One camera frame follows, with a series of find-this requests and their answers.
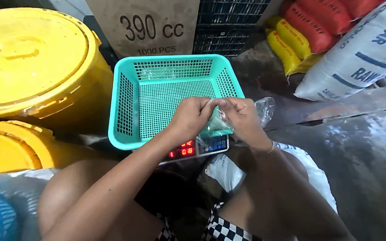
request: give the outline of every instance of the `yellow bucket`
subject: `yellow bucket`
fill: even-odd
[[[0,9],[0,118],[106,133],[113,73],[100,44],[69,15]]]
[[[0,122],[0,172],[64,168],[98,156],[91,148],[55,140],[49,129],[16,120]]]

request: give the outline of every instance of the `yellow sack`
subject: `yellow sack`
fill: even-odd
[[[266,29],[266,35],[271,49],[284,65],[285,75],[293,74],[293,71],[300,65],[300,59],[296,56],[293,49],[282,41],[275,30]]]
[[[294,50],[299,59],[306,59],[312,54],[305,36],[293,28],[285,19],[280,16],[273,16],[266,20],[266,24],[276,30],[281,39]]]
[[[299,66],[293,71],[293,74],[295,73],[306,73],[314,64],[316,64],[323,56],[324,53],[320,54],[312,54],[307,59],[304,59]]]

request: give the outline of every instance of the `orange sack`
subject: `orange sack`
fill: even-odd
[[[370,13],[385,0],[340,0],[353,19],[360,19]]]
[[[312,53],[327,51],[337,41],[335,36],[295,2],[286,0],[281,6],[281,16],[308,39]]]
[[[334,35],[346,33],[353,26],[348,10],[339,0],[298,0],[297,4]]]

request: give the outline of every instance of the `black plastic crate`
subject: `black plastic crate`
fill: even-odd
[[[196,25],[255,25],[270,1],[201,0]]]
[[[236,56],[254,31],[255,27],[196,27],[193,54]]]

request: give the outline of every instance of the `hand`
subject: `hand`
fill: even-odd
[[[226,117],[233,124],[233,132],[239,139],[254,149],[264,151],[272,149],[272,141],[260,124],[256,106],[252,99],[227,97],[214,99],[213,102],[226,113]]]
[[[209,97],[189,97],[177,107],[169,125],[164,129],[174,146],[193,140],[212,116],[216,103]]]

